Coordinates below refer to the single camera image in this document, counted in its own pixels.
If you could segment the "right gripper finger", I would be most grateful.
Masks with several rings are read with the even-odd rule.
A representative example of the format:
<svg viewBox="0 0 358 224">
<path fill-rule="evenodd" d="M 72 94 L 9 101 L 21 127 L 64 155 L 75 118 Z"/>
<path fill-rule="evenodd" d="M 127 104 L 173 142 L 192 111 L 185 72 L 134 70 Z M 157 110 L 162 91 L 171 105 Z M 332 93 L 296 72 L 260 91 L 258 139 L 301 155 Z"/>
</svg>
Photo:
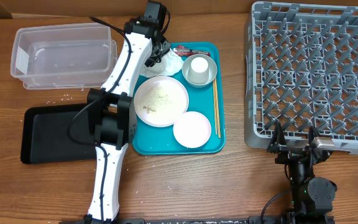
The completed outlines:
<svg viewBox="0 0 358 224">
<path fill-rule="evenodd" d="M 287 142 L 283 133 L 282 126 L 278 120 L 274 122 L 275 129 L 272 138 L 268 144 L 267 152 L 280 153 L 287 147 Z"/>
<path fill-rule="evenodd" d="M 318 146 L 321 143 L 318 130 L 314 126 L 309 127 L 308 131 L 308 145 Z"/>
</svg>

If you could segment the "white napkin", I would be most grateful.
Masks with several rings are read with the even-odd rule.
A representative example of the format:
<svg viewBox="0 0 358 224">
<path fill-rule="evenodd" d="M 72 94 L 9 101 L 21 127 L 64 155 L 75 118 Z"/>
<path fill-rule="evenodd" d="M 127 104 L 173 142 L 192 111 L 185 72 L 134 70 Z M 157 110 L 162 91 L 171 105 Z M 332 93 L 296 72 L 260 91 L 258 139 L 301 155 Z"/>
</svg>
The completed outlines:
<svg viewBox="0 0 358 224">
<path fill-rule="evenodd" d="M 139 74 L 146 78 L 156 76 L 172 76 L 178 73 L 184 64 L 184 61 L 172 49 L 162 57 L 160 63 L 152 67 L 141 66 Z"/>
</svg>

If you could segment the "red sauce packet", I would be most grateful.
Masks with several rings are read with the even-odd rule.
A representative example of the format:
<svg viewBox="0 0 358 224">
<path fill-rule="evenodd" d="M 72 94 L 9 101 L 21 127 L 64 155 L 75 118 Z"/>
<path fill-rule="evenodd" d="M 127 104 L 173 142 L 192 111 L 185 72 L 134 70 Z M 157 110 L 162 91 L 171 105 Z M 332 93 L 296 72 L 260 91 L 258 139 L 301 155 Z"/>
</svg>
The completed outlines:
<svg viewBox="0 0 358 224">
<path fill-rule="evenodd" d="M 173 49 L 173 51 L 178 56 L 181 56 L 181 57 L 189 57 L 189 56 L 196 55 L 196 54 L 207 55 L 209 57 L 211 56 L 211 54 L 209 52 L 207 52 L 207 51 L 189 49 L 189 48 L 186 48 L 183 45 L 179 45 L 179 46 L 175 47 Z"/>
</svg>

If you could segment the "white cup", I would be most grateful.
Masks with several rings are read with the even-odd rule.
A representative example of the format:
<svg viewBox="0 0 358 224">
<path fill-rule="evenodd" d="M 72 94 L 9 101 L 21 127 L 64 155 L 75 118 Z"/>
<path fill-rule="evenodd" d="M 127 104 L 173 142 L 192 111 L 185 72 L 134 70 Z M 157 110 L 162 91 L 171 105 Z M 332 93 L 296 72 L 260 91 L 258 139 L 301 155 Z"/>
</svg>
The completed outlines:
<svg viewBox="0 0 358 224">
<path fill-rule="evenodd" d="M 204 85 L 209 79 L 209 63 L 204 57 L 193 57 L 188 69 L 188 80 L 194 85 Z"/>
</svg>

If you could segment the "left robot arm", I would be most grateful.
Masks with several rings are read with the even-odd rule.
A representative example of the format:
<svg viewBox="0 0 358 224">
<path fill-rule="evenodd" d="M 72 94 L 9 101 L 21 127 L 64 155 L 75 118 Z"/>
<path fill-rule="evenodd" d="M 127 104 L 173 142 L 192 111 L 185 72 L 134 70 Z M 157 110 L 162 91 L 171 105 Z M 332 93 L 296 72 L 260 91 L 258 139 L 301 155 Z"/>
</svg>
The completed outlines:
<svg viewBox="0 0 358 224">
<path fill-rule="evenodd" d="M 168 9 L 148 1 L 144 15 L 130 19 L 123 29 L 123 47 L 109 78 L 100 89 L 90 89 L 84 111 L 96 149 L 96 175 L 92 203 L 83 223 L 117 223 L 119 182 L 123 158 L 132 142 L 137 118 L 132 95 L 142 66 L 160 63 L 169 51 L 164 33 Z"/>
</svg>

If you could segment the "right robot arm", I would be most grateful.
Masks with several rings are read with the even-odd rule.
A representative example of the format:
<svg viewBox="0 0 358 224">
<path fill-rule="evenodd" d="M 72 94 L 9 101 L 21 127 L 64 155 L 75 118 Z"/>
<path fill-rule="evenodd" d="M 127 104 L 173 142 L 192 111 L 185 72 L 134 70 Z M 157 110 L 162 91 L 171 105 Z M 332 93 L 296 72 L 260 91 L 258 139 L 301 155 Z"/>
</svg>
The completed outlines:
<svg viewBox="0 0 358 224">
<path fill-rule="evenodd" d="M 267 152 L 277 155 L 275 163 L 283 164 L 290 188 L 271 198 L 260 214 L 261 223 L 334 223 L 328 213 L 333 209 L 337 185 L 314 174 L 313 166 L 326 161 L 334 152 L 331 138 L 323 137 L 311 126 L 304 146 L 287 144 L 281 124 L 276 121 Z M 275 219 L 266 220 L 268 206 L 281 196 L 291 193 L 292 209 Z"/>
</svg>

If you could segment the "grey dishwasher rack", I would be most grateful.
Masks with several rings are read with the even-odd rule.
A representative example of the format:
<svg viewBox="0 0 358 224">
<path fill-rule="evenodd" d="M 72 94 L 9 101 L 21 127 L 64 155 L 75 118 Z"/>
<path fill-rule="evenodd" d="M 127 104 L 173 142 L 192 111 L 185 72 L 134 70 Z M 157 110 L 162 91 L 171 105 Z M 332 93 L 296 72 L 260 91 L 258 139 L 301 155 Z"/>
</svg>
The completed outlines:
<svg viewBox="0 0 358 224">
<path fill-rule="evenodd" d="M 289 143 L 310 127 L 358 154 L 358 7 L 257 1 L 245 26 L 244 140 Z"/>
</svg>

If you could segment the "large white plate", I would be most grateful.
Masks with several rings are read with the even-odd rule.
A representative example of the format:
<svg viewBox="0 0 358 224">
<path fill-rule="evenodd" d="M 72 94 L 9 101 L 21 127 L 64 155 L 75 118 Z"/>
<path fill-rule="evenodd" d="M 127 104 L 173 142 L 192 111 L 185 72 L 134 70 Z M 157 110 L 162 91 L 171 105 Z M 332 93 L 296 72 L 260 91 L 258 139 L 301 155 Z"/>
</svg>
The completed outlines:
<svg viewBox="0 0 358 224">
<path fill-rule="evenodd" d="M 188 110 L 186 88 L 172 77 L 153 77 L 143 82 L 135 92 L 134 106 L 138 118 L 149 126 L 171 126 Z"/>
</svg>

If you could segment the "grey bowl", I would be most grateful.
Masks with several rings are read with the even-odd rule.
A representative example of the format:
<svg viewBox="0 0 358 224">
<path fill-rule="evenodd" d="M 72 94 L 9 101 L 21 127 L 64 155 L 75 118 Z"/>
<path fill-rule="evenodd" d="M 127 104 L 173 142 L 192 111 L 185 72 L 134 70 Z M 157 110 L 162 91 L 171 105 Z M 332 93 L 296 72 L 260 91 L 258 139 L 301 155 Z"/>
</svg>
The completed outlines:
<svg viewBox="0 0 358 224">
<path fill-rule="evenodd" d="M 188 69 L 189 69 L 189 66 L 190 66 L 190 60 L 191 60 L 191 58 L 197 57 L 197 56 L 204 57 L 209 63 L 209 79 L 204 85 L 194 85 L 194 84 L 190 83 L 190 81 L 188 80 Z M 207 55 L 196 54 L 196 55 L 189 56 L 184 61 L 184 64 L 182 66 L 181 71 L 182 71 L 182 74 L 183 74 L 185 80 L 191 86 L 196 87 L 196 88 L 203 88 L 203 87 L 208 86 L 216 78 L 216 75 L 218 73 L 218 68 L 217 68 L 217 65 L 216 65 L 215 61 L 211 57 L 209 57 Z"/>
</svg>

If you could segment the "wooden chopstick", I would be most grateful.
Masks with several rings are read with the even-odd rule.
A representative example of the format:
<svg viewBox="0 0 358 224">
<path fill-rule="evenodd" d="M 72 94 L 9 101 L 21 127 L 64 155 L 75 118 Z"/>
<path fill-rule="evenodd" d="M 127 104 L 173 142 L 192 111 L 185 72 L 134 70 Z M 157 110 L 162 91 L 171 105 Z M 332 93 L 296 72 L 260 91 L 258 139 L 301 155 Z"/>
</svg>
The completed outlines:
<svg viewBox="0 0 358 224">
<path fill-rule="evenodd" d="M 219 115 L 219 98 L 218 98 L 218 88 L 217 88 L 217 80 L 216 80 L 216 86 L 215 86 L 215 94 L 216 94 L 216 111 L 217 111 L 217 121 L 218 121 L 218 138 L 221 138 L 221 128 L 220 128 L 220 115 Z"/>
<path fill-rule="evenodd" d="M 217 109 L 216 109 L 216 79 L 213 80 L 213 102 L 214 102 L 214 125 L 215 125 L 215 134 L 218 135 L 218 121 L 217 121 Z"/>
</svg>

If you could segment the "clear plastic bin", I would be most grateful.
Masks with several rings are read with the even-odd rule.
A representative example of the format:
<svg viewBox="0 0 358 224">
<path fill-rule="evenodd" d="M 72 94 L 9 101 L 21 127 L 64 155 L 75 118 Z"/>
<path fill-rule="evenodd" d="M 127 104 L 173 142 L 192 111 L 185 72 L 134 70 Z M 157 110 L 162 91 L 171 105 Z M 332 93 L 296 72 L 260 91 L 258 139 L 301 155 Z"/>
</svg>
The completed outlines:
<svg viewBox="0 0 358 224">
<path fill-rule="evenodd" d="M 28 90 L 97 88 L 116 61 L 109 27 L 94 22 L 28 27 L 16 32 L 10 73 Z"/>
</svg>

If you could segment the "small pink plate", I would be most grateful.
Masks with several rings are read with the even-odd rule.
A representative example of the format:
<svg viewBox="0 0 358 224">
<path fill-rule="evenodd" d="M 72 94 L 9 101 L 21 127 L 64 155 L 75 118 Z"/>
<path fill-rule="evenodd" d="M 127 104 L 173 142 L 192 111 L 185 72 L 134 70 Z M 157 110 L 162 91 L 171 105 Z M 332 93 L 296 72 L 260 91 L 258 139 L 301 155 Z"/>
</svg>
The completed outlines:
<svg viewBox="0 0 358 224">
<path fill-rule="evenodd" d="M 195 111 L 183 113 L 173 125 L 173 135 L 183 147 L 194 149 L 205 145 L 211 137 L 208 118 Z"/>
</svg>

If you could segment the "teal serving tray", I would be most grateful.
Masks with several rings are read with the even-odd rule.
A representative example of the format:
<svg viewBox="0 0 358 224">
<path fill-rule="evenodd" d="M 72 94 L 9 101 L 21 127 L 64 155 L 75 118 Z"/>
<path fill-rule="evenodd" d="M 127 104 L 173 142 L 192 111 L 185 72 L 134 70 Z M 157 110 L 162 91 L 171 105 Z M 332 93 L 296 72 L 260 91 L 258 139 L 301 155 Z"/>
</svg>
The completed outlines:
<svg viewBox="0 0 358 224">
<path fill-rule="evenodd" d="M 224 97 L 221 80 L 221 67 L 219 61 L 219 50 L 210 42 L 182 42 L 173 43 L 175 48 L 182 45 L 191 50 L 201 50 L 209 52 L 211 58 L 217 65 L 217 93 L 218 93 L 218 108 L 219 108 L 219 123 L 221 135 L 212 134 L 208 142 L 199 148 L 186 148 L 174 138 L 173 126 L 164 128 L 152 127 L 141 119 L 137 120 L 137 130 L 133 140 L 134 149 L 143 155 L 179 155 L 179 154 L 212 154 L 219 152 L 226 143 L 226 130 L 224 120 Z M 214 96 L 213 86 L 209 84 L 204 88 L 196 88 L 191 86 L 183 77 L 182 72 L 178 72 L 172 76 L 178 80 L 186 88 L 190 103 L 188 110 L 197 111 L 205 115 L 211 123 L 212 130 L 215 130 L 214 121 Z"/>
</svg>

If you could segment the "black tray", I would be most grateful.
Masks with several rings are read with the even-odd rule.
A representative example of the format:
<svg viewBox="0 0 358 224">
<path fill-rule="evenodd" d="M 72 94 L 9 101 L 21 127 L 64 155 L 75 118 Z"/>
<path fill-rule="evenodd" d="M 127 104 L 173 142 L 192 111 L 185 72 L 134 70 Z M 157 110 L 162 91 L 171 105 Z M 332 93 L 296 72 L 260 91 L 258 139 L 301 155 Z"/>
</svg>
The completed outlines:
<svg viewBox="0 0 358 224">
<path fill-rule="evenodd" d="M 67 135 L 70 121 L 74 121 L 71 134 L 77 140 L 90 142 L 88 114 L 75 117 L 86 105 L 55 105 L 29 108 L 24 114 L 21 144 L 21 162 L 41 164 L 76 160 L 95 160 L 93 146 L 79 145 Z"/>
</svg>

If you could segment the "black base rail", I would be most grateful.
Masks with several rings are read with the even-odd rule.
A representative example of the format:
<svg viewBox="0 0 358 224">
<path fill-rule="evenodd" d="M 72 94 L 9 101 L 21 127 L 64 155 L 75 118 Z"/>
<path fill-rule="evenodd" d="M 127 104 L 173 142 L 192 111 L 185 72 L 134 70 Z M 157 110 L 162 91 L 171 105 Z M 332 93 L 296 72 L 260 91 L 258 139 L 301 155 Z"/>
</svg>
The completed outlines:
<svg viewBox="0 0 358 224">
<path fill-rule="evenodd" d="M 101 223 L 100 220 L 91 219 L 90 217 L 83 217 L 82 220 L 77 221 L 64 221 L 59 222 L 61 224 L 85 224 L 85 223 Z M 258 216 L 250 216 L 248 218 L 240 218 L 240 219 L 184 219 L 184 220 L 144 220 L 143 218 L 127 218 L 127 219 L 119 219 L 114 220 L 112 222 L 104 222 L 104 223 L 117 223 L 117 224 L 261 224 L 260 217 Z M 267 224 L 279 224 L 285 223 L 281 222 L 281 218 L 278 216 L 264 216 L 264 223 Z M 335 224 L 334 217 L 328 217 L 328 224 Z"/>
</svg>

